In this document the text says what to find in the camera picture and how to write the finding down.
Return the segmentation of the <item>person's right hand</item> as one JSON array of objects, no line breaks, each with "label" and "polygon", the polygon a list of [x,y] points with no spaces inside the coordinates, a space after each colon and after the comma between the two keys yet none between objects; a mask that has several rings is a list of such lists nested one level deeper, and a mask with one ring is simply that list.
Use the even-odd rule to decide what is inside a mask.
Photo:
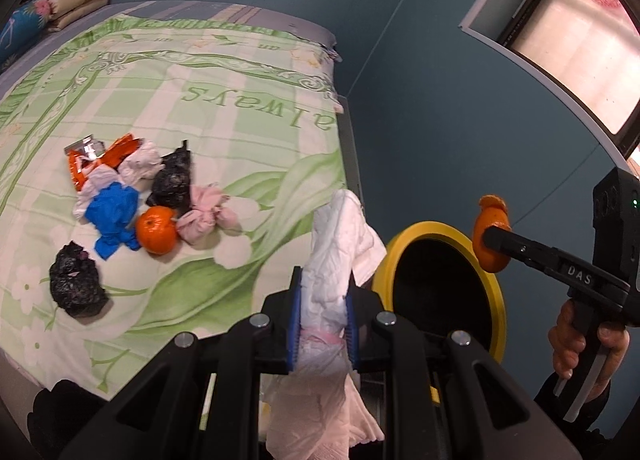
[{"label": "person's right hand", "polygon": [[[585,336],[574,324],[576,306],[573,301],[566,301],[560,310],[556,324],[549,330],[548,338],[553,348],[553,368],[563,380],[573,376],[578,366],[580,355],[586,348]],[[608,350],[608,356],[599,373],[598,379],[586,398],[591,402],[599,397],[607,388],[614,373],[620,368],[630,343],[628,330],[621,325],[605,323],[598,330],[601,344]]]}]

